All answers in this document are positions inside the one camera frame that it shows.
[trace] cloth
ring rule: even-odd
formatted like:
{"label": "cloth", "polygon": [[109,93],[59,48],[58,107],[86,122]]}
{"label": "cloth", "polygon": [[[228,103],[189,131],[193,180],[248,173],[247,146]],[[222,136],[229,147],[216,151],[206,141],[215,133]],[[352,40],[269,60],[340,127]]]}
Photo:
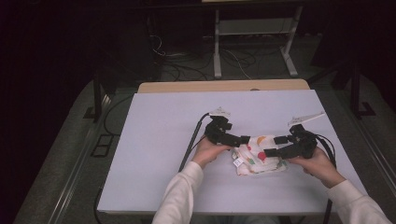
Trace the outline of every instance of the cloth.
{"label": "cloth", "polygon": [[273,135],[250,137],[248,144],[233,149],[233,164],[238,175],[257,175],[284,171],[286,163],[279,157],[267,157],[264,149],[276,148]]}
{"label": "cloth", "polygon": [[[168,184],[152,223],[190,223],[194,194],[203,178],[203,170],[197,163],[187,163]],[[348,180],[329,189],[328,195],[343,223],[391,223],[378,204],[369,196],[361,194]]]}
{"label": "cloth", "polygon": [[328,195],[343,223],[391,223],[378,204],[363,195],[349,180],[329,189]]}

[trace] person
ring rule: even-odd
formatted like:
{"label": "person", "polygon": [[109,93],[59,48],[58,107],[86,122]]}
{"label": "person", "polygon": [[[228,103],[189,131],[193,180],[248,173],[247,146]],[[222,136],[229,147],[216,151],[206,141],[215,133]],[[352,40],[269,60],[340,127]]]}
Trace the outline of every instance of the person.
{"label": "person", "polygon": [[[224,145],[214,145],[203,137],[191,161],[168,184],[152,223],[190,223],[194,195],[204,178],[203,170],[221,152],[230,148]],[[296,157],[288,161],[301,165],[304,172],[318,178],[329,189],[329,198],[337,208],[338,216],[343,223],[391,223],[372,198],[363,195],[337,172],[321,148],[315,148],[311,159]],[[263,222],[263,220],[254,222],[260,218],[250,218],[248,223],[277,223],[272,218],[265,219],[264,217],[268,222]]]}

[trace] table surface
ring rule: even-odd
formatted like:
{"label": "table surface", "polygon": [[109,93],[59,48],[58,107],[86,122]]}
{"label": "table surface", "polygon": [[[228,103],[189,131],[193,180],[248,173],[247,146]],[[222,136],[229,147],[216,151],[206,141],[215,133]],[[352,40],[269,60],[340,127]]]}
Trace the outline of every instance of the table surface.
{"label": "table surface", "polygon": [[[250,136],[289,134],[287,123],[292,117],[324,111],[315,91],[311,90],[137,93],[98,210],[154,213],[167,184],[177,173],[198,119],[219,106],[231,112],[229,119],[233,128],[229,133]],[[205,119],[203,127],[209,121]],[[309,121],[304,127],[332,141],[338,169],[358,189],[366,192],[328,117]],[[206,166],[204,182],[195,197],[194,212],[223,215],[323,213],[326,188],[306,175],[300,166],[288,166],[287,171],[279,173],[238,176],[231,152],[224,152]]]}
{"label": "table surface", "polygon": [[309,90],[305,80],[269,79],[269,80],[218,80],[188,82],[146,82],[139,86],[139,93],[150,92],[186,92],[186,91],[283,91]]}

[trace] black cable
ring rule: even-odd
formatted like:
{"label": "black cable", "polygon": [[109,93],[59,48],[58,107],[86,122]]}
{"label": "black cable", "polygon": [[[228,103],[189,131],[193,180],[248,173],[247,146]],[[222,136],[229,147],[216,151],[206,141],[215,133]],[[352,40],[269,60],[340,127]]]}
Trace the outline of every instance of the black cable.
{"label": "black cable", "polygon": [[165,55],[165,57],[166,57],[166,61],[172,63],[187,63],[198,60],[200,58],[198,54],[193,52],[175,53],[174,55]]}
{"label": "black cable", "polygon": [[172,77],[174,77],[174,78],[175,78],[174,81],[179,81],[179,78],[180,78],[180,75],[181,75],[180,69],[178,69],[178,67],[176,67],[176,66],[174,66],[174,65],[172,65],[172,64],[164,64],[164,66],[170,66],[170,67],[175,68],[175,70],[177,71],[177,76],[176,76],[176,77],[171,73],[171,71],[164,71],[164,72],[165,72],[165,73],[168,73],[168,74],[170,74]]}
{"label": "black cable", "polygon": [[174,66],[174,67],[182,68],[184,70],[190,70],[190,71],[193,71],[193,72],[196,72],[196,73],[200,74],[200,76],[198,78],[190,78],[190,80],[200,80],[201,77],[203,77],[205,80],[208,80],[207,79],[208,75],[203,73],[203,72],[201,72],[198,69],[191,68],[191,67],[184,66],[184,65],[175,64],[175,63],[165,63],[164,65]]}
{"label": "black cable", "polygon": [[251,53],[248,53],[248,52],[245,52],[245,51],[242,51],[242,50],[235,50],[235,51],[238,51],[239,53],[242,53],[242,54],[246,54],[247,57],[238,58],[238,60],[236,60],[234,58],[234,56],[233,56],[233,57],[231,57],[231,59],[233,59],[234,61],[242,62],[242,63],[244,63],[246,65],[246,67],[249,67],[249,66],[253,65],[254,63],[256,63],[257,60],[256,60],[256,57],[254,56],[254,54],[251,54]]}
{"label": "black cable", "polygon": [[212,57],[213,57],[213,54],[211,54],[209,60],[207,61],[207,63],[204,66],[197,67],[197,68],[192,68],[192,67],[188,67],[188,66],[185,66],[185,65],[176,64],[176,63],[182,63],[182,62],[172,62],[172,61],[169,61],[169,60],[166,60],[165,62],[168,63],[168,64],[170,63],[170,64],[178,65],[178,66],[181,66],[181,67],[190,68],[190,69],[193,69],[193,70],[199,70],[199,69],[203,69],[203,68],[208,67],[210,65],[210,63],[211,63]]}
{"label": "black cable", "polygon": [[209,65],[210,65],[210,63],[212,62],[212,58],[213,58],[213,51],[209,51],[208,53],[210,53],[210,57],[209,57],[209,59],[207,60],[207,63],[204,65],[204,66],[202,66],[202,67],[198,67],[198,68],[195,68],[195,69],[204,69],[204,68],[206,68],[206,67],[208,67]]}
{"label": "black cable", "polygon": [[[220,54],[220,56],[222,57],[222,59],[224,60],[224,62],[226,62],[228,65],[232,66],[232,67],[236,67],[236,68],[248,68],[249,66],[253,65],[256,62],[256,57],[254,57],[254,55],[249,54],[248,57],[245,58],[236,58],[236,56],[234,56],[230,51],[228,51],[227,49],[221,49],[220,52],[224,51],[226,54]],[[253,63],[250,63],[247,61],[247,58],[253,58]],[[241,64],[241,66],[238,65],[234,65],[232,64],[230,61],[232,62],[237,62],[239,64]]]}
{"label": "black cable", "polygon": [[202,136],[201,139],[200,139],[197,143],[195,143],[195,145],[194,145],[191,149],[195,149],[196,146],[197,146],[202,140],[204,140],[204,138],[206,138],[206,136]]}
{"label": "black cable", "polygon": [[[207,80],[206,74],[204,74],[204,73],[201,72],[200,70],[197,70],[197,69],[194,69],[194,68],[190,68],[190,67],[187,67],[187,66],[178,65],[178,64],[174,64],[174,67],[178,67],[178,68],[180,68],[180,69],[183,69],[183,70],[180,70],[180,74],[183,75],[183,77],[184,77],[185,79],[184,79],[184,80],[179,79],[180,81],[199,81],[199,80],[201,80],[202,77],[203,77],[205,80]],[[196,78],[187,77],[187,76],[186,76],[186,73],[184,72],[184,70],[190,70],[190,71],[196,72],[196,73],[198,73],[200,76],[198,76],[198,77],[196,77]]]}
{"label": "black cable", "polygon": [[105,131],[106,131],[107,133],[109,133],[109,134],[111,134],[111,135],[114,135],[114,136],[120,136],[120,133],[113,133],[113,132],[111,132],[111,131],[107,128],[107,126],[106,126],[106,120],[107,120],[108,114],[110,114],[110,112],[111,112],[115,107],[117,107],[117,106],[120,105],[122,102],[128,100],[128,99],[131,98],[131,97],[132,97],[132,95],[131,95],[131,96],[128,96],[128,97],[125,97],[124,99],[120,100],[120,101],[117,102],[115,105],[113,105],[113,106],[107,111],[107,113],[106,113],[106,115],[105,115],[105,120],[103,121],[103,127],[105,128]]}
{"label": "black cable", "polygon": [[195,138],[197,137],[197,134],[198,134],[198,132],[199,132],[199,129],[201,128],[202,121],[203,121],[204,118],[206,118],[206,116],[208,116],[208,115],[209,115],[209,113],[204,114],[204,115],[201,117],[201,119],[198,121],[197,126],[195,127],[195,130],[194,130],[194,133],[192,134],[192,137],[191,137],[189,146],[187,147],[186,154],[184,154],[183,161],[181,162],[180,167],[178,168],[178,171],[179,171],[179,172],[180,172],[181,170],[183,170],[184,165],[186,164],[186,161],[187,161],[187,159],[189,158],[189,156],[190,156],[190,154],[191,154],[191,152],[192,152],[192,149],[195,148],[195,146],[198,144],[198,143],[195,144],[194,147],[192,146],[192,144],[194,144]]}
{"label": "black cable", "polygon": [[163,73],[167,73],[167,74],[169,74],[171,77],[173,77],[174,78],[174,82],[176,82],[176,81],[179,81],[179,78],[180,78],[180,71],[178,71],[178,73],[177,73],[177,75],[175,76],[175,74],[173,74],[172,73],[173,71],[164,71],[163,70]]}
{"label": "black cable", "polygon": [[301,223],[303,223],[303,221],[304,221],[305,218],[306,218],[306,217],[300,217],[300,219],[296,222],[296,224],[301,224]]}
{"label": "black cable", "polygon": [[264,49],[267,38],[268,38],[268,35],[265,36],[264,40],[262,41],[261,46],[259,48],[257,48],[256,51],[254,51],[254,53],[252,53],[252,55],[257,56],[257,53],[259,53],[260,50]]}
{"label": "black cable", "polygon": [[[319,134],[315,134],[315,137],[319,140],[319,142],[323,145],[323,147],[325,148],[327,155],[329,157],[330,162],[332,163],[332,165],[334,166],[334,168],[337,168],[337,164],[335,162],[335,150],[334,150],[334,145],[332,144],[332,142]],[[324,140],[326,139],[331,145],[332,145],[332,151],[329,148],[329,145],[326,143],[326,141]],[[323,218],[323,224],[327,224],[329,223],[329,219],[330,219],[330,213],[332,212],[332,200],[328,200],[327,201],[327,205],[326,205],[326,212]]]}
{"label": "black cable", "polygon": [[270,52],[268,52],[268,53],[256,54],[256,56],[266,56],[266,55],[275,54],[275,53],[280,52],[283,48],[285,48],[285,46],[281,46],[281,47],[278,46],[277,49],[275,49],[275,50],[273,50],[273,51],[270,51]]}

